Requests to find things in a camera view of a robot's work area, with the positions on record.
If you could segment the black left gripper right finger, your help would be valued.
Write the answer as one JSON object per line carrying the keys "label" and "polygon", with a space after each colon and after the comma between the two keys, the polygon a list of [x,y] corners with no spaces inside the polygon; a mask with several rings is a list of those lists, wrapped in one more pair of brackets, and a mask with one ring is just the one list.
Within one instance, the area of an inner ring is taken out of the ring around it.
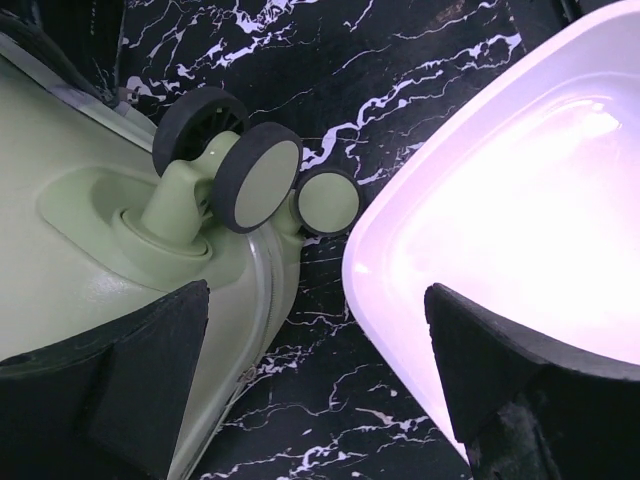
{"label": "black left gripper right finger", "polygon": [[434,284],[424,296],[455,439],[475,479],[636,479],[639,368]]}

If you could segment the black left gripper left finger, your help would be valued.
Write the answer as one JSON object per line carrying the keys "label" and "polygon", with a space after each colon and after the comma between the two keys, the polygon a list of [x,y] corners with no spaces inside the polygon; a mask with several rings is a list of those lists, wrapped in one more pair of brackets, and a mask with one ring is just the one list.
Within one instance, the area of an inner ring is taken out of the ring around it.
{"label": "black left gripper left finger", "polygon": [[165,479],[208,323],[193,281],[1,363],[4,479]]}

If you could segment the green hard-shell suitcase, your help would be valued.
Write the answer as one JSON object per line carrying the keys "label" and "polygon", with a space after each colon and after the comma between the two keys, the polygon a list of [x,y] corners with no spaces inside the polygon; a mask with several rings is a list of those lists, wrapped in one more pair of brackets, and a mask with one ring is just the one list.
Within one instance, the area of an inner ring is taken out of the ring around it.
{"label": "green hard-shell suitcase", "polygon": [[251,125],[217,87],[159,123],[109,108],[1,40],[1,363],[203,280],[208,323],[169,474],[186,479],[295,301],[306,233],[348,231],[363,197],[303,172],[300,137]]}

